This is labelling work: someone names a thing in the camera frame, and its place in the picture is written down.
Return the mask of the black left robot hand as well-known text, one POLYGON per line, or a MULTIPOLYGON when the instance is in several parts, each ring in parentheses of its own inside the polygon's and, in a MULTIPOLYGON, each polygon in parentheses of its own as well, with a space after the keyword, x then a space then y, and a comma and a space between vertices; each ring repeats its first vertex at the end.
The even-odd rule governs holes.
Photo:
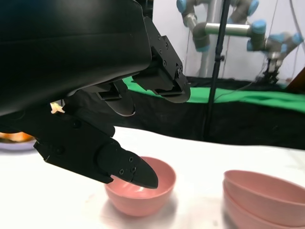
POLYGON ((3 0, 0 3, 0 130, 24 132, 45 162, 111 183, 155 189, 155 171, 114 140, 92 111, 51 103, 94 93, 114 112, 135 114, 123 82, 173 103, 190 98, 183 65, 134 0, 3 0))

